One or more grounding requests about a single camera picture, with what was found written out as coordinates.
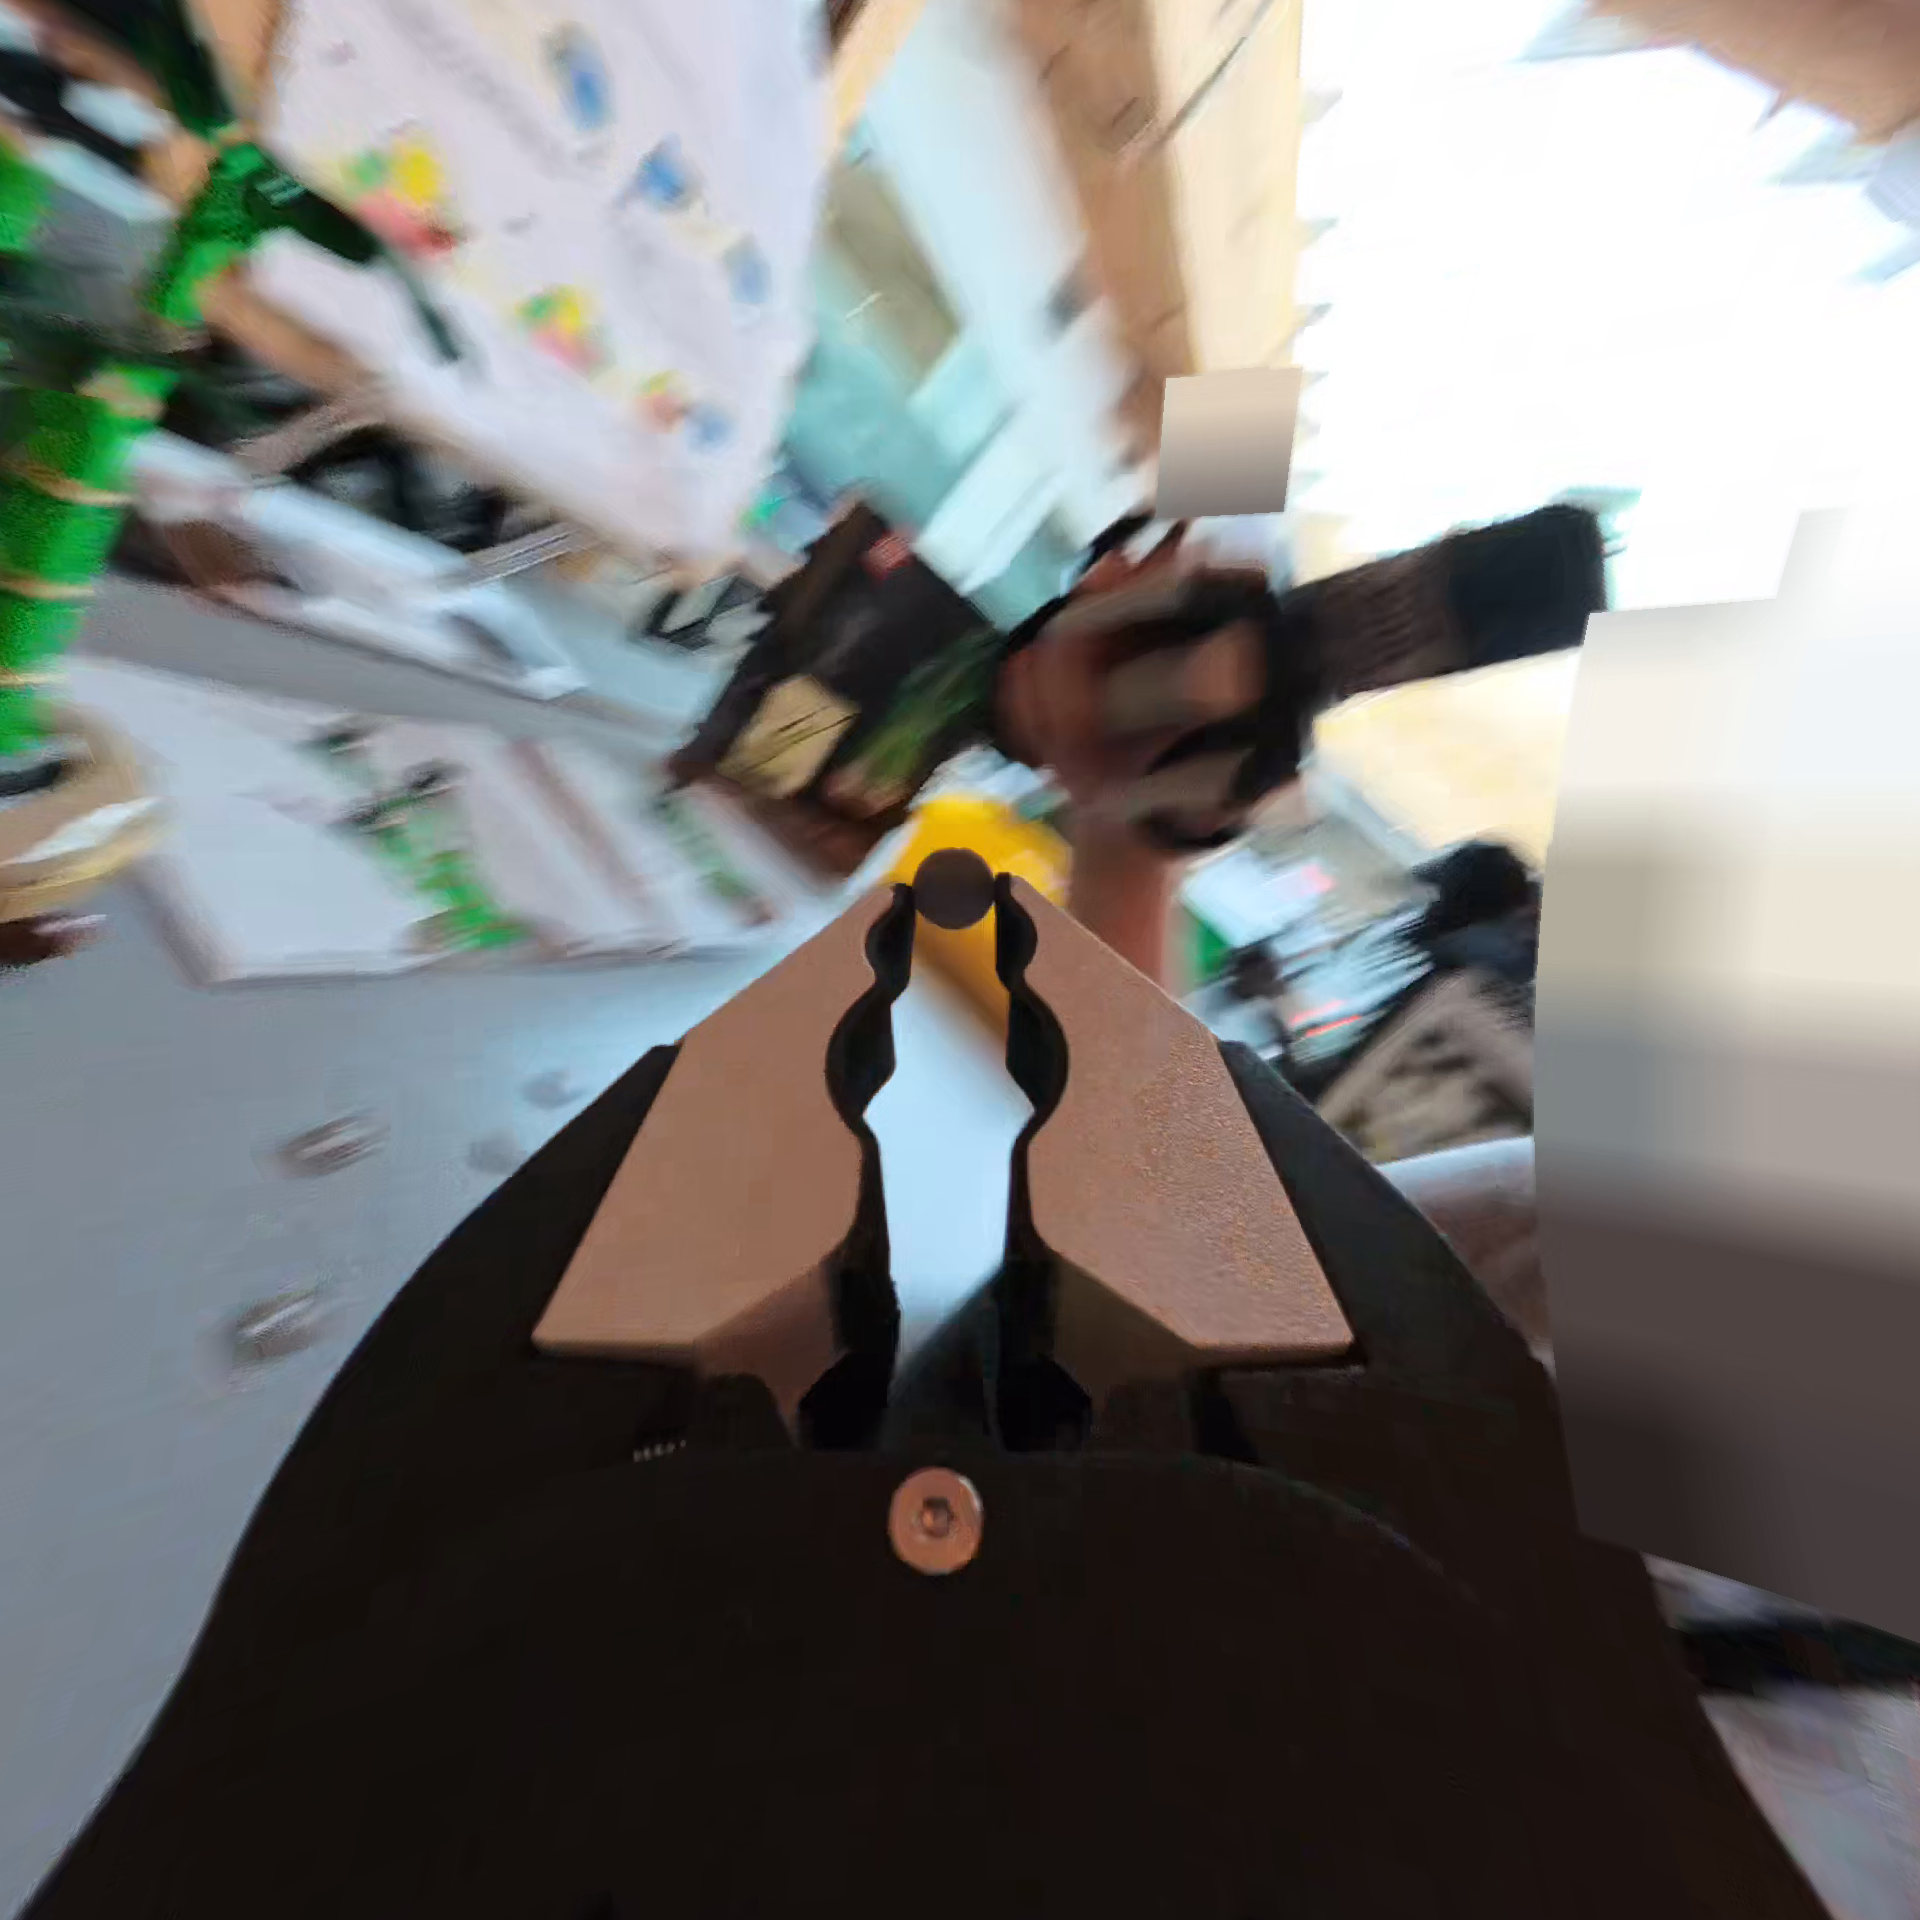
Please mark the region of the person's right forearm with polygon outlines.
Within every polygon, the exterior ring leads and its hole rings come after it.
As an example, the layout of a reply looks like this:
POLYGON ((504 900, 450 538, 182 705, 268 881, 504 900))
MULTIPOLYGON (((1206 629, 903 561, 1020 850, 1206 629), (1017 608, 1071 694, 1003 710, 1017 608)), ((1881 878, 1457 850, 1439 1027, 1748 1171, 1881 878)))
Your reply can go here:
POLYGON ((1133 828, 1076 810, 1070 818, 1070 912, 1142 977, 1182 987, 1178 896, 1187 856, 1133 828))

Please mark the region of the dark blurred object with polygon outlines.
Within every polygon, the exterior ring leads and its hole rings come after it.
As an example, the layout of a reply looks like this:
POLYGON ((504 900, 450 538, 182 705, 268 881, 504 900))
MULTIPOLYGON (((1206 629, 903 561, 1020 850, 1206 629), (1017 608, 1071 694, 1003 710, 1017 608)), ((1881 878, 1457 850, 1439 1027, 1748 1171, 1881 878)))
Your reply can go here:
POLYGON ((1605 521, 1550 502, 1281 593, 1324 710, 1584 646, 1610 605, 1605 521))

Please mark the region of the yellow plastic bin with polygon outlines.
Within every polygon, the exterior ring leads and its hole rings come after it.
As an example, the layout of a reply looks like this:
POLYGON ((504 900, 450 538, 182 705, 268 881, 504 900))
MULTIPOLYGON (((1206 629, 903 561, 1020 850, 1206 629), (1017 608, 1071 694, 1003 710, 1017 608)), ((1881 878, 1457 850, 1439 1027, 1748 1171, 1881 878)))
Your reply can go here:
MULTIPOLYGON (((1033 893, 1062 908, 1070 896, 1065 843, 1046 824, 1030 822, 1014 803, 978 793, 928 797, 899 832, 882 881, 913 883, 922 862, 937 850, 971 850, 990 874, 1026 881, 1033 893)), ((986 912, 964 930, 941 930, 919 921, 913 971, 934 977, 958 996, 983 1032, 1003 1041, 1009 998, 996 971, 996 918, 986 912)))

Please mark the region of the green lego bamboo plant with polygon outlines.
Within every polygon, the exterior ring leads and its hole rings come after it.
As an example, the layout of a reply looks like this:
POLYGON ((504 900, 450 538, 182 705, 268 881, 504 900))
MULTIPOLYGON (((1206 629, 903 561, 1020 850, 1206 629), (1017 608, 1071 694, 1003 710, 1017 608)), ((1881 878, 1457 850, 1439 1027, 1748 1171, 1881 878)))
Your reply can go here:
POLYGON ((207 165, 132 317, 97 321, 52 298, 40 248, 52 181, 21 137, 2 137, 2 797, 52 785, 77 757, 52 722, 58 666, 122 538, 132 454, 181 383, 221 274, 265 237, 296 234, 346 267, 390 271, 439 361, 461 354, 407 261, 268 153, 191 2, 82 16, 157 82, 207 165))

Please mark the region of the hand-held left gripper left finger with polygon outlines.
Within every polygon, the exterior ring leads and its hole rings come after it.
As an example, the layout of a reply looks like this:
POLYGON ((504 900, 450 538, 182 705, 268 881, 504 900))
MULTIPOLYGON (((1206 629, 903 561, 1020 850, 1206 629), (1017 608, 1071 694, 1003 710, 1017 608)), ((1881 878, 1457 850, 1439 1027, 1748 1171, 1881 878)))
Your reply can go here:
POLYGON ((913 927, 903 887, 865 893, 686 1032, 538 1354, 758 1380, 780 1411, 856 1354, 842 1261, 913 927))

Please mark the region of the printed instruction poster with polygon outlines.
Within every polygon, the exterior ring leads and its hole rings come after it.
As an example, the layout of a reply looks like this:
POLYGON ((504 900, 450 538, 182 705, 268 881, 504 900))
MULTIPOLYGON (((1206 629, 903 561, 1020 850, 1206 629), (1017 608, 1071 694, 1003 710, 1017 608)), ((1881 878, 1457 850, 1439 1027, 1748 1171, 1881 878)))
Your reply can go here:
POLYGON ((268 243, 252 287, 631 559, 729 552, 813 336, 819 2, 283 2, 265 144, 401 261, 268 243))

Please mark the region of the lego instruction booklet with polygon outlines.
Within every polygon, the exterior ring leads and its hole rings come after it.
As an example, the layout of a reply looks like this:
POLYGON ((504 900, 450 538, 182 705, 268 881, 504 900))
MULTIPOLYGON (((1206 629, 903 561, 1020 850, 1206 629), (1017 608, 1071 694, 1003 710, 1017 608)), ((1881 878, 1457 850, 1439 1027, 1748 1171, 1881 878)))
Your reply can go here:
POLYGON ((816 917, 757 828, 636 754, 221 688, 129 711, 169 816, 141 881, 203 985, 735 956, 816 917))

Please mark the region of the person's right hand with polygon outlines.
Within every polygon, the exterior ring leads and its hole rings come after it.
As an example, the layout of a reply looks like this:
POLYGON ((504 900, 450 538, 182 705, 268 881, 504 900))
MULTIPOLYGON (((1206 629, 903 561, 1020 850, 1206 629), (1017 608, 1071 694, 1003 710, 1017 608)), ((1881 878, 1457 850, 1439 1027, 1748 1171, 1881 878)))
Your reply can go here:
POLYGON ((1076 856, 1226 847, 1303 775, 1330 685, 1311 605, 1190 531, 1113 522, 996 668, 990 741, 1054 782, 1076 856))

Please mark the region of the small grey lego piece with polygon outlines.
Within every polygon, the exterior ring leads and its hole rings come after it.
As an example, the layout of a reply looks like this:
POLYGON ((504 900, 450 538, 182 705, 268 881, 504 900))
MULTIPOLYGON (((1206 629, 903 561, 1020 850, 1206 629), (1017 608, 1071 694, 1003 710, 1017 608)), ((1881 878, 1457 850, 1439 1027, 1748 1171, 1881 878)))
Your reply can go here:
POLYGON ((258 1373, 323 1345, 334 1318, 334 1289, 287 1289, 234 1308, 216 1335, 216 1349, 231 1373, 258 1373))
POLYGON ((352 1110, 290 1135, 271 1150, 271 1162, 290 1178, 324 1178, 377 1156, 390 1128, 373 1110, 352 1110))

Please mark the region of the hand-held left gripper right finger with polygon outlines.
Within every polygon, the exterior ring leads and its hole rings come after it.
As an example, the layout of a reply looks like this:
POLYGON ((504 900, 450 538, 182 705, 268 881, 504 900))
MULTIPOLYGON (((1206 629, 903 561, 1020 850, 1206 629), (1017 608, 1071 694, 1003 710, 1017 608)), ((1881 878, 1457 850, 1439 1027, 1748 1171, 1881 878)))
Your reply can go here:
POLYGON ((1021 878, 996 878, 1008 1073, 1027 1098, 993 1286, 1008 1445, 1113 1398, 1340 1369, 1356 1332, 1213 1032, 1021 878))

